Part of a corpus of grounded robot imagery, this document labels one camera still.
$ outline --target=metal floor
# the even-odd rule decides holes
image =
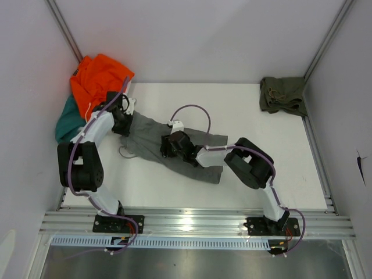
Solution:
[[[341,241],[303,241],[287,258],[261,251],[132,248],[109,256],[86,249],[51,246],[42,279],[351,279]]]

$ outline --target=table surface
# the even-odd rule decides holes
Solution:
[[[282,204],[302,210],[327,208],[301,117],[259,109],[259,84],[132,84],[129,96],[135,109],[167,123],[186,104],[203,106],[212,118],[212,134],[228,136],[233,144],[246,137],[269,154],[276,167],[274,186]],[[177,114],[186,127],[205,131],[208,119],[197,108]],[[141,158],[124,159],[118,153],[119,136],[108,134],[98,151],[104,183],[126,206],[155,208],[261,209],[257,190],[243,185],[224,167],[220,184],[195,181],[161,164]],[[64,205],[89,205],[68,191]]]

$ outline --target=orange cloth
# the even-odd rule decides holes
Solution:
[[[108,91],[119,91],[125,78],[134,73],[119,62],[99,54],[93,60],[86,56],[70,77],[72,93],[80,116],[90,119],[94,107],[106,101]]]

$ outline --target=folded cloth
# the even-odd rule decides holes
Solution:
[[[57,121],[55,137],[58,143],[70,141],[78,133],[80,127],[84,127],[85,120],[80,117],[74,96],[67,98],[63,112]]]
[[[163,158],[160,152],[162,136],[169,135],[170,131],[171,129],[167,125],[158,123],[138,112],[134,112],[130,135],[128,137],[121,137],[120,140],[129,152],[143,159],[161,163],[168,169],[189,178],[218,184],[221,179],[223,167],[194,167],[178,157]],[[219,146],[227,144],[227,136],[225,135],[209,134],[206,137],[207,134],[205,132],[188,128],[185,128],[184,132],[195,145],[208,144],[209,146]]]
[[[80,116],[89,120],[92,110],[106,101],[107,92],[119,91],[127,76],[132,79],[134,73],[106,55],[99,54],[93,60],[84,57],[70,78]]]
[[[260,108],[276,113],[284,110],[298,116],[307,116],[302,92],[305,87],[303,77],[265,77],[260,83]]]

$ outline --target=white wall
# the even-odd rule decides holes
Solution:
[[[58,0],[83,55],[136,82],[258,83],[303,76],[344,0]]]
[[[77,63],[43,1],[3,1],[0,37],[0,239],[16,230],[18,279],[60,192],[54,128]]]
[[[372,2],[356,1],[310,79],[307,104],[342,214],[350,215],[372,277]],[[357,168],[361,157],[366,185]]]

